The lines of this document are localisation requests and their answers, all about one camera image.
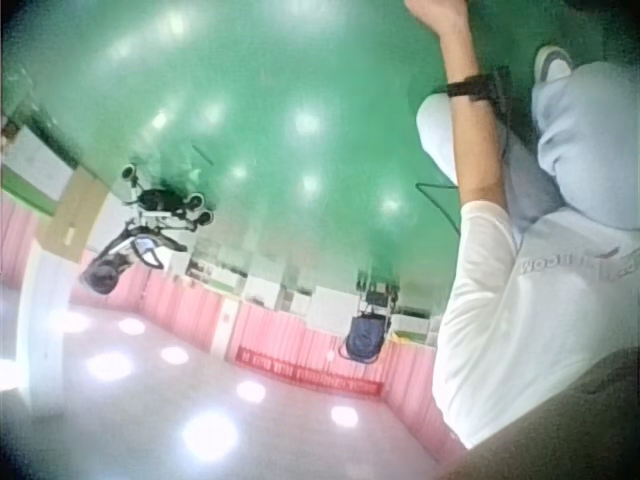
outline pink curtain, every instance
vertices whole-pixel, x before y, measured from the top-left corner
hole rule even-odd
[[[2,192],[0,209],[0,282],[19,290],[38,227],[38,215]]]
[[[252,360],[266,362],[268,368],[259,369],[310,388],[379,395],[388,348],[375,364],[360,365],[338,356],[342,341],[341,337],[306,328],[295,315],[245,303],[238,312],[227,357],[246,365],[242,355],[249,355]],[[279,374],[278,369],[289,374]]]
[[[224,297],[201,285],[183,285],[163,272],[149,275],[139,312],[186,342],[209,351]]]
[[[390,350],[385,401],[439,463],[457,459],[466,449],[444,423],[431,394],[435,350],[397,343]]]
[[[88,250],[84,252],[82,262],[78,267],[78,275],[94,257],[93,252]],[[109,295],[98,295],[78,282],[71,293],[71,302],[87,307],[137,312],[142,302],[149,273],[148,268],[136,263],[120,277],[118,286]]]

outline light blue pants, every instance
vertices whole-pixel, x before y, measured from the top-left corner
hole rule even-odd
[[[505,158],[509,213],[519,242],[542,216],[569,206],[614,228],[640,229],[638,68],[593,63],[533,89],[538,160],[513,133]],[[446,95],[418,111],[424,150],[456,183]],[[506,130],[499,125],[501,141]]]

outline white t-shirt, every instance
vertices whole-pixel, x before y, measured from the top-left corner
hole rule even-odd
[[[511,231],[495,204],[462,208],[433,395],[469,448],[640,343],[640,232],[569,209],[533,225],[519,252]]]

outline pink wall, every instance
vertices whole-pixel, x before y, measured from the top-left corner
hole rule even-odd
[[[0,283],[19,290],[39,217],[5,192],[0,201]]]
[[[209,351],[224,297],[201,285],[184,285],[152,271],[139,312],[192,345]]]
[[[444,423],[431,394],[435,350],[397,343],[390,350],[385,401],[439,463],[450,463],[466,449]]]
[[[35,236],[38,216],[2,193],[0,217],[1,282],[19,289]],[[85,252],[84,268],[93,257]],[[185,286],[135,265],[107,297],[94,295],[77,285],[75,303],[139,312],[177,337],[208,351],[223,297],[202,286]],[[465,449],[442,419],[431,395],[435,351],[413,345],[390,343],[377,363],[359,365],[339,358],[328,361],[342,338],[309,330],[299,317],[244,304],[238,313],[228,359],[234,361],[240,347],[292,365],[344,378],[383,384],[382,397],[418,441],[440,463],[449,463]]]
[[[244,348],[329,376],[382,383],[386,375],[387,348],[377,363],[361,365],[337,355],[342,341],[341,337],[308,329],[304,321],[295,315],[245,303],[238,312],[227,359],[236,361],[239,349]],[[329,352],[335,354],[331,361],[327,358]]]

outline hand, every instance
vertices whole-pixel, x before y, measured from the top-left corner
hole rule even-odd
[[[411,14],[440,37],[468,27],[467,0],[405,0]]]

